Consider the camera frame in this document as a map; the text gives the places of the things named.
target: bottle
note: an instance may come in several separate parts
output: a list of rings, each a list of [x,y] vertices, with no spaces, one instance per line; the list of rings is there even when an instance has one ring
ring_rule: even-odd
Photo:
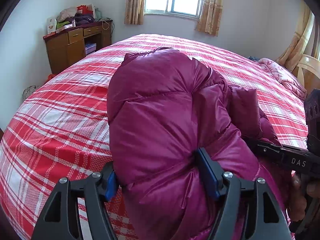
[[[102,18],[101,11],[99,10],[99,8],[96,8],[95,11],[96,11],[96,19],[100,20]]]

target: metal screw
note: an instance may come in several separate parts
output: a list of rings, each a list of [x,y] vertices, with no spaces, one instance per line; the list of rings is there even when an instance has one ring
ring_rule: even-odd
[[[101,173],[98,172],[98,171],[92,173],[92,177],[94,177],[94,178],[98,178],[98,177],[100,177],[100,176],[101,176]]]
[[[64,184],[64,183],[66,183],[67,181],[68,181],[68,179],[67,179],[66,177],[63,177],[63,178],[59,179],[59,182],[60,182],[61,184]]]
[[[226,178],[232,178],[233,174],[230,171],[226,171],[225,173],[223,173],[223,176],[225,176]]]
[[[258,178],[257,181],[260,184],[265,184],[265,182],[266,182],[266,180],[264,178]]]

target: wooden desk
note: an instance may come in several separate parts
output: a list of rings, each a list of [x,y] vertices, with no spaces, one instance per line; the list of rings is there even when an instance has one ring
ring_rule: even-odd
[[[45,38],[52,74],[59,74],[85,58],[87,42],[96,43],[96,50],[111,45],[111,33],[112,21],[107,21],[69,28]]]
[[[3,131],[0,128],[0,141],[1,141],[2,137],[3,137]]]

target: white wall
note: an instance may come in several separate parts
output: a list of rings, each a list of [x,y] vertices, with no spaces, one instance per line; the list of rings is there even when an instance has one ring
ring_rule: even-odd
[[[277,59],[290,45],[295,32],[301,0],[271,0],[263,46],[258,57]]]
[[[195,30],[196,22],[179,17],[145,15],[144,24],[124,24],[125,0],[94,0],[116,25],[113,42],[140,33],[178,36],[231,50],[245,57],[276,59],[290,44],[300,0],[224,0],[218,37]]]
[[[92,0],[21,0],[0,32],[0,127],[22,103],[22,93],[42,85],[51,73],[45,43],[46,20]]]
[[[300,9],[300,0],[224,0],[219,36],[212,37],[196,31],[196,21],[180,17],[145,15],[143,25],[125,25],[125,0],[21,0],[0,32],[3,130],[22,103],[23,90],[43,84],[51,73],[42,39],[46,19],[64,8],[92,2],[104,17],[114,20],[113,42],[140,33],[157,33],[201,41],[245,57],[271,59],[289,45]]]

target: green cloth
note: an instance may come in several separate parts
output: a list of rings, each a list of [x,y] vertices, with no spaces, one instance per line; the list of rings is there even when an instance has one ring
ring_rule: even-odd
[[[67,24],[70,24],[70,22],[57,23],[57,30]]]

